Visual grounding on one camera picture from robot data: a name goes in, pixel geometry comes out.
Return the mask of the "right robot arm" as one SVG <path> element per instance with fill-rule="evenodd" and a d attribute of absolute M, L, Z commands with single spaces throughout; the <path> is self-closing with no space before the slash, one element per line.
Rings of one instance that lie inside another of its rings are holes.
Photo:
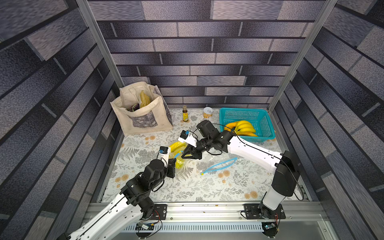
<path fill-rule="evenodd" d="M 300 172 L 295 162 L 296 157 L 288 151 L 280 154 L 247 142 L 226 126 L 219 132 L 208 120 L 200 122 L 197 130 L 202 135 L 200 140 L 190 131 L 181 132 L 178 141 L 188 144 L 182 158 L 201 160 L 203 152 L 215 149 L 222 153 L 237 155 L 263 167 L 272 173 L 274 178 L 257 208 L 259 219 L 282 219 L 279 216 L 283 210 L 281 202 L 286 197 L 294 195 L 295 188 L 299 184 Z"/>

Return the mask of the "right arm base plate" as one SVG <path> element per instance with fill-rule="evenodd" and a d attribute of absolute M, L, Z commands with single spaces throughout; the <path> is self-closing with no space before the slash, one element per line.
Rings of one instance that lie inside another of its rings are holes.
<path fill-rule="evenodd" d="M 276 210 L 270 210 L 260 204 L 244 204 L 245 217 L 248 220 L 284 220 L 286 214 L 282 204 L 279 204 Z"/>

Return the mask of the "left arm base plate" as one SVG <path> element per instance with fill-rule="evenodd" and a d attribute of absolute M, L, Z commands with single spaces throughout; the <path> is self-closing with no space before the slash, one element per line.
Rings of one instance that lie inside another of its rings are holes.
<path fill-rule="evenodd" d="M 143 214 L 142 220 L 165 220 L 167 212 L 167 204 L 155 204 L 149 211 Z"/>

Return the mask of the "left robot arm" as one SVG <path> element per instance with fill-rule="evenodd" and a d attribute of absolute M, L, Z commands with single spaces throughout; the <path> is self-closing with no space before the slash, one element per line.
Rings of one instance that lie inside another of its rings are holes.
<path fill-rule="evenodd" d="M 155 159 L 143 172 L 129 180 L 115 199 L 88 223 L 59 240 L 111 240 L 128 225 L 148 219 L 154 211 L 150 193 L 166 177 L 175 177 L 176 159 Z"/>

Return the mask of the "single orange banana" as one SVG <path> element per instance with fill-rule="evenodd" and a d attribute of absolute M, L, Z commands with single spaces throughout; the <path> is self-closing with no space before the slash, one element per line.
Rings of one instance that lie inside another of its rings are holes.
<path fill-rule="evenodd" d="M 237 123 L 238 122 L 228 123 L 227 125 L 224 126 L 224 130 L 232 132 L 236 128 Z"/>

